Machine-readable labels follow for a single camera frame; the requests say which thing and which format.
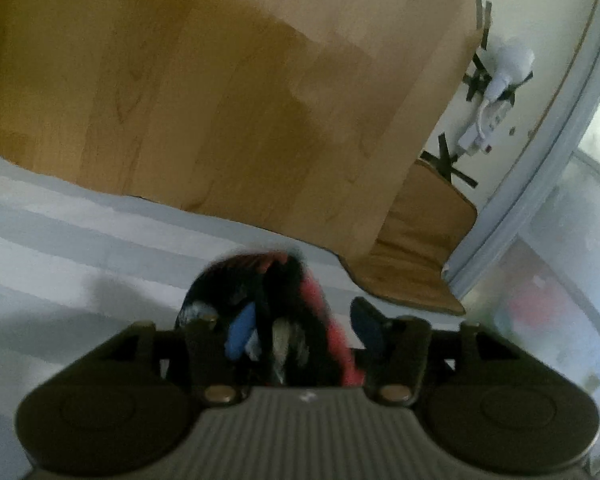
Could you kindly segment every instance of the gray and white striped fabric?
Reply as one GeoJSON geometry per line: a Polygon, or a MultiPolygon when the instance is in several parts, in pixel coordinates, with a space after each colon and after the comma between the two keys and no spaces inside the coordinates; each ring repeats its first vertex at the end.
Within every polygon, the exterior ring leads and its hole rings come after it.
{"type": "MultiPolygon", "coordinates": [[[[0,159],[0,480],[29,466],[14,411],[37,384],[139,319],[173,326],[209,262],[254,248],[297,248],[357,344],[349,305],[366,296],[336,256],[271,232],[139,198],[96,193],[0,159]]],[[[369,298],[385,314],[438,328],[459,319],[369,298]]]]}

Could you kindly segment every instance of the tape strip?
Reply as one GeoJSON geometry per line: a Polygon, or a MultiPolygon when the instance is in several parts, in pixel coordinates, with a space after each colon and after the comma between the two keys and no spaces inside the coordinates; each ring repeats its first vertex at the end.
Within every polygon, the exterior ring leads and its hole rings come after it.
{"type": "Polygon", "coordinates": [[[475,0],[475,28],[482,28],[482,0],[475,0]]]}
{"type": "Polygon", "coordinates": [[[484,9],[484,32],[482,33],[482,42],[480,46],[487,50],[487,41],[489,40],[489,30],[491,28],[491,6],[492,3],[487,0],[487,6],[484,9]]]}

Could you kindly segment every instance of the white wall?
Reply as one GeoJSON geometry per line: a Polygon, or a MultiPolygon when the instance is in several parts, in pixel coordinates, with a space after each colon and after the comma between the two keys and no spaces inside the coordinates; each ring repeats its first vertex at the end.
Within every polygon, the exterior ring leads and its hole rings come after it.
{"type": "MultiPolygon", "coordinates": [[[[501,124],[498,144],[486,155],[463,156],[456,167],[479,182],[472,190],[464,182],[454,184],[482,208],[510,170],[528,141],[533,130],[558,88],[582,36],[594,0],[491,0],[493,25],[489,50],[503,40],[518,36],[536,53],[534,79],[520,89],[516,105],[501,124]],[[516,133],[507,132],[514,127],[516,133]]],[[[479,97],[469,104],[465,101],[467,86],[461,85],[440,117],[432,133],[427,150],[438,154],[438,134],[446,132],[453,153],[455,140],[473,122],[479,97]]]]}

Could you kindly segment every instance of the beige object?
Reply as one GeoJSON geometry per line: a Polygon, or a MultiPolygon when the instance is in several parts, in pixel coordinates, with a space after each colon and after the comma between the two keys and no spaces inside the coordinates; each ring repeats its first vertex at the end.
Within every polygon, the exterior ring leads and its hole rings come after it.
{"type": "Polygon", "coordinates": [[[368,253],[475,0],[0,0],[0,155],[368,253]]]}
{"type": "Polygon", "coordinates": [[[347,262],[354,281],[380,298],[464,314],[442,267],[474,226],[477,211],[428,164],[416,162],[370,253],[347,262]]]}

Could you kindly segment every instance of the ribbed gray panel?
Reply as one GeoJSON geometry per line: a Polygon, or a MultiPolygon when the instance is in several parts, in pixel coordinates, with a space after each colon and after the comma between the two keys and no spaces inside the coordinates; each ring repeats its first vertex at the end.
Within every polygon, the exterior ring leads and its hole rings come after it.
{"type": "MultiPolygon", "coordinates": [[[[255,389],[209,410],[181,446],[117,480],[520,480],[468,466],[439,449],[410,410],[370,402],[361,389],[255,389]]],[[[585,480],[574,468],[538,480],[585,480]]],[[[30,480],[61,480],[42,471],[30,480]]]]}

